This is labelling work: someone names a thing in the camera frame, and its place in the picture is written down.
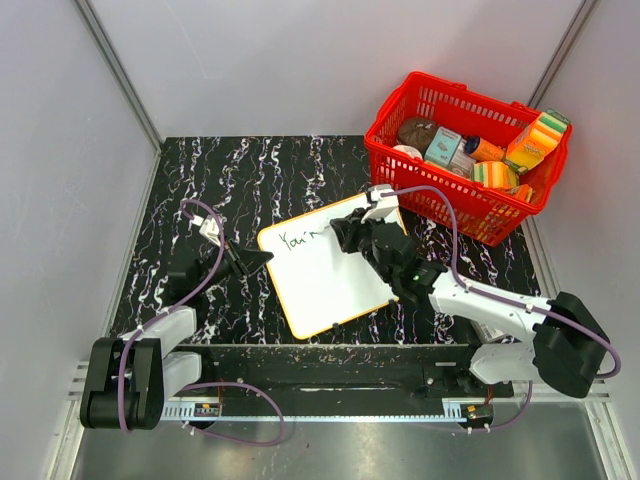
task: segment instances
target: black and white marble surface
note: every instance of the black and white marble surface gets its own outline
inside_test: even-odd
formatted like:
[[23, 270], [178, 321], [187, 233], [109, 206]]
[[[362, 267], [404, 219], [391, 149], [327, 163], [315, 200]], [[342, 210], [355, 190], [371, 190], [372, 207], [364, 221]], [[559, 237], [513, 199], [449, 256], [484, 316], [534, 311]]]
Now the black and white marble surface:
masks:
[[[221, 215], [228, 236], [256, 248], [262, 228], [363, 192], [369, 181], [368, 154], [359, 136], [168, 139], [111, 333], [132, 330], [163, 307], [172, 255], [211, 253], [209, 244], [189, 229], [180, 214], [183, 198], [211, 205]], [[420, 253], [448, 265], [451, 231], [406, 210], [402, 216]], [[463, 235], [459, 242], [461, 274], [518, 293], [539, 294], [519, 228], [494, 248]], [[291, 334], [266, 269], [249, 279], [226, 279], [207, 296], [206, 323], [186, 343], [304, 343]], [[307, 342], [452, 343], [453, 322], [433, 311], [387, 307]]]

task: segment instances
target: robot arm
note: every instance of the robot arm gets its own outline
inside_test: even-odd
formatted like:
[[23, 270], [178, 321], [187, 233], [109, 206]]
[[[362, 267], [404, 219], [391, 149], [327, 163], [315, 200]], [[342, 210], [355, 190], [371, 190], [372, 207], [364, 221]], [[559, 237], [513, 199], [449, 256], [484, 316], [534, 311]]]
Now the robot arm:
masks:
[[[608, 338], [584, 304], [575, 296], [560, 293], [555, 300], [528, 297], [481, 285], [480, 296], [471, 290], [477, 282], [462, 277], [440, 263], [429, 262], [416, 252], [414, 242], [397, 223], [384, 218], [397, 208], [397, 197], [388, 185], [372, 187], [367, 195], [371, 206], [349, 216], [330, 221], [340, 248], [360, 253], [391, 286], [395, 295], [416, 307], [430, 305], [436, 312], [476, 320], [509, 333], [521, 343], [483, 345], [478, 348], [469, 370], [484, 383], [541, 378], [565, 395], [584, 398], [602, 359], [604, 347], [571, 327], [545, 315], [559, 313]], [[525, 304], [521, 309], [509, 304]]]
[[[242, 278], [253, 275], [273, 258], [270, 252], [240, 248], [231, 240], [221, 245], [217, 224], [212, 218], [202, 219], [194, 215], [192, 223], [200, 227], [200, 234], [216, 248], [202, 261], [171, 264], [164, 293], [169, 305], [191, 293], [205, 279], [220, 248], [224, 249], [223, 260], [202, 292], [228, 276]], [[200, 355], [172, 350], [196, 332], [198, 318], [194, 307], [199, 306], [203, 298], [204, 295], [197, 295], [187, 305], [173, 310], [133, 343], [127, 358], [124, 401], [130, 429], [154, 428], [162, 416], [165, 399], [200, 378]], [[85, 428], [120, 428], [118, 367], [124, 346], [135, 332], [119, 338], [100, 338], [94, 343], [80, 406], [80, 421]]]

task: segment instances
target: small box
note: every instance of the small box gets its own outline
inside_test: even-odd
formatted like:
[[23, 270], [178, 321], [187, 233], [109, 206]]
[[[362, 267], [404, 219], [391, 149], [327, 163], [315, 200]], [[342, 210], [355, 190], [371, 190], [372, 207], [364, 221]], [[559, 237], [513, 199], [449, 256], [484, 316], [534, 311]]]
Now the small box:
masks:
[[475, 165], [475, 159], [464, 153], [465, 141], [462, 140], [456, 149], [456, 153], [453, 155], [451, 162], [449, 162], [449, 171], [464, 177], [466, 179], [471, 178], [471, 172]]
[[432, 162], [442, 168], [449, 168], [449, 163], [458, 149], [462, 137], [448, 128], [440, 127], [436, 136], [424, 154], [425, 162]]

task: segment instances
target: red plastic basket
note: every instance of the red plastic basket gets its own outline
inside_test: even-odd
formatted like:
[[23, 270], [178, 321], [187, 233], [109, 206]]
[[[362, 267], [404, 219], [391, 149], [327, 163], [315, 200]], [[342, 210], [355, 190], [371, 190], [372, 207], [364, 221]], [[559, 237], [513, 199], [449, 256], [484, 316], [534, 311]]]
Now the red plastic basket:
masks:
[[[569, 126], [558, 147], [540, 165], [520, 176], [521, 183], [533, 188], [530, 203], [394, 150], [396, 133], [407, 118], [423, 116], [462, 136], [479, 135], [506, 147], [539, 113], [517, 102], [508, 105], [470, 92], [460, 83], [413, 72], [387, 99], [365, 135], [371, 180], [375, 185], [389, 183], [394, 189], [417, 185], [437, 187], [451, 201], [460, 232], [496, 246], [527, 216], [545, 207], [567, 159], [572, 127]], [[402, 195], [400, 205], [451, 226], [446, 206], [431, 192]]]

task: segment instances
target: metal floor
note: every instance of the metal floor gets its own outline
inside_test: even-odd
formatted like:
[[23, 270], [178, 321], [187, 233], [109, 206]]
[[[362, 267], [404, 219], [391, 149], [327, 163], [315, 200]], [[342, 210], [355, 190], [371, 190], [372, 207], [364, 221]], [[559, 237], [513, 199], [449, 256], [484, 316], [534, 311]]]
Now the metal floor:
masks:
[[[496, 406], [497, 421], [517, 410]], [[219, 424], [217, 431], [268, 440], [271, 424]], [[418, 424], [288, 425], [285, 443], [255, 448], [189, 436], [161, 424], [129, 436], [87, 430], [73, 478], [164, 479], [518, 479], [606, 478], [579, 404], [533, 404], [513, 428], [452, 435]]]

